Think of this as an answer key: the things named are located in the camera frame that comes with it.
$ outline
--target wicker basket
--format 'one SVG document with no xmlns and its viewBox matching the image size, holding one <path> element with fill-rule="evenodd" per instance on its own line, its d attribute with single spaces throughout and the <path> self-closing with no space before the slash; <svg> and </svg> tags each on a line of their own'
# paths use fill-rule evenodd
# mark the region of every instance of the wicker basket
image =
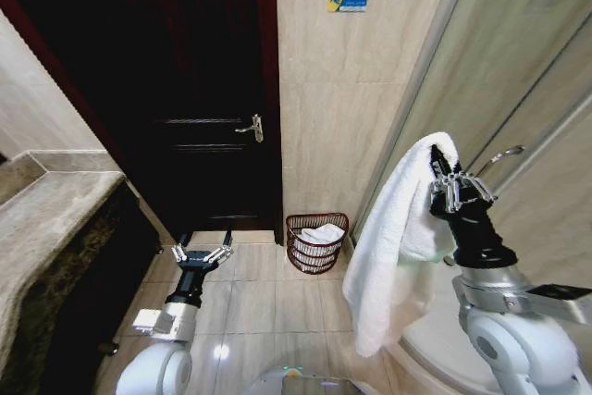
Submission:
<svg viewBox="0 0 592 395">
<path fill-rule="evenodd" d="M 319 228 L 334 224 L 343 229 L 343 236 L 329 244 L 313 244 L 300 238 L 303 228 Z M 288 258 L 296 268 L 309 275 L 327 272 L 335 263 L 341 244 L 348 234 L 350 221 L 342 213 L 291 215 L 286 218 L 288 228 Z"/>
</svg>

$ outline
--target marble countertop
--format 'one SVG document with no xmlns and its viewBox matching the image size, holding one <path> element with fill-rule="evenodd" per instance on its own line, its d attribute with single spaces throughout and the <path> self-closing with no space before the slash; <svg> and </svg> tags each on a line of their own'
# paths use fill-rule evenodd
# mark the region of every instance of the marble countertop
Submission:
<svg viewBox="0 0 592 395">
<path fill-rule="evenodd" d="M 0 372 L 20 301 L 124 178 L 116 171 L 49 171 L 0 207 Z"/>
</svg>

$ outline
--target white towel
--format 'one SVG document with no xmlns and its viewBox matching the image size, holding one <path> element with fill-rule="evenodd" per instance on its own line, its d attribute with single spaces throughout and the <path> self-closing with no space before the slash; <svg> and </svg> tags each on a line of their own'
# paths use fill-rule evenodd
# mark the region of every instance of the white towel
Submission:
<svg viewBox="0 0 592 395">
<path fill-rule="evenodd" d="M 429 213 L 434 144 L 456 165 L 458 154 L 447 133 L 415 143 L 378 195 L 343 279 L 355 348 L 362 356 L 398 341 L 402 330 L 426 313 L 433 294 L 429 261 L 454 248 L 446 222 Z"/>
<path fill-rule="evenodd" d="M 330 244 L 343 236 L 343 230 L 335 224 L 325 224 L 319 228 L 303 228 L 299 238 L 312 244 Z"/>
</svg>

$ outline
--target door handle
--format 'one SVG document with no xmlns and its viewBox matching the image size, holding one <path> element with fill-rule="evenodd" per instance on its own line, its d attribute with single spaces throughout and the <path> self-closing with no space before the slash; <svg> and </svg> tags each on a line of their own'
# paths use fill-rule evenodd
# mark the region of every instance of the door handle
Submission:
<svg viewBox="0 0 592 395">
<path fill-rule="evenodd" d="M 497 153 L 495 156 L 489 159 L 484 166 L 481 167 L 481 169 L 477 172 L 475 176 L 481 176 L 483 173 L 488 171 L 491 168 L 491 166 L 493 166 L 496 162 L 499 162 L 501 159 L 504 159 L 508 156 L 512 156 L 513 154 L 520 154 L 524 151 L 525 148 L 526 147 L 524 147 L 523 145 L 515 145 L 513 147 L 508 148 L 507 150 L 504 150 L 503 152 Z"/>
<path fill-rule="evenodd" d="M 263 126 L 261 124 L 261 117 L 259 115 L 253 115 L 253 124 L 250 127 L 244 129 L 234 129 L 237 133 L 246 133 L 247 131 L 255 132 L 255 140 L 259 143 L 263 142 Z"/>
</svg>

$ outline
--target marble vanity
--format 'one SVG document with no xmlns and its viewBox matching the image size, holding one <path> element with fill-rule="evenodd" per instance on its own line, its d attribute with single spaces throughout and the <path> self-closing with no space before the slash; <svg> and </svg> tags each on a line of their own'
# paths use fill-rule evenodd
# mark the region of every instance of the marble vanity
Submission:
<svg viewBox="0 0 592 395">
<path fill-rule="evenodd" d="M 90 393 L 159 247 L 108 154 L 75 154 L 0 166 L 0 393 Z"/>
</svg>

